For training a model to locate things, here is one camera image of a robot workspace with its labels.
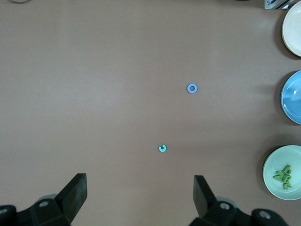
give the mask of small blue washer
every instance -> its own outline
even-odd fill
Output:
[[[198,87],[196,86],[196,84],[193,84],[193,83],[192,83],[192,84],[189,84],[188,87],[187,87],[187,91],[188,91],[189,93],[196,93],[197,90],[198,90]]]
[[[165,152],[167,149],[166,145],[162,145],[162,147],[159,147],[159,151]]]

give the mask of green toy pieces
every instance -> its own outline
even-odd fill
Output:
[[[292,170],[290,165],[286,165],[284,169],[282,170],[285,174],[290,175]]]
[[[285,190],[288,190],[289,187],[292,187],[290,183],[283,184]]]
[[[290,176],[292,170],[290,165],[286,165],[284,169],[282,170],[284,173],[280,171],[276,171],[277,175],[273,176],[276,180],[283,182],[283,188],[285,190],[288,190],[288,188],[291,188],[292,185],[289,183],[290,179],[292,179],[292,176]]]
[[[287,184],[289,181],[290,181],[290,179],[291,179],[292,177],[290,176],[290,175],[285,175],[284,177],[283,177],[283,183],[285,183],[285,184]]]
[[[280,171],[276,171],[277,175],[273,176],[273,178],[275,178],[276,180],[279,180],[282,182],[284,173],[280,172]]]

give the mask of brown table surface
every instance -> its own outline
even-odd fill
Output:
[[[2,0],[0,204],[23,210],[82,172],[74,226],[185,226],[204,175],[245,213],[300,225],[301,200],[262,179],[273,150],[301,145],[279,101],[301,70],[286,14],[262,0]]]

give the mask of blue plate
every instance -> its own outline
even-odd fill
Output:
[[[293,74],[283,86],[281,105],[286,115],[301,125],[301,71]]]

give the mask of bowl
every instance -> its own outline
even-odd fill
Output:
[[[292,170],[289,174],[292,187],[288,190],[284,189],[283,182],[273,178],[277,175],[276,171],[283,172],[286,165],[290,165]],[[301,198],[301,146],[283,146],[270,154],[263,166],[263,180],[268,190],[279,199]]]
[[[301,57],[301,1],[286,14],[282,24],[282,38],[286,47]]]
[[[301,124],[301,71],[286,81],[280,99],[285,114],[292,121]]]

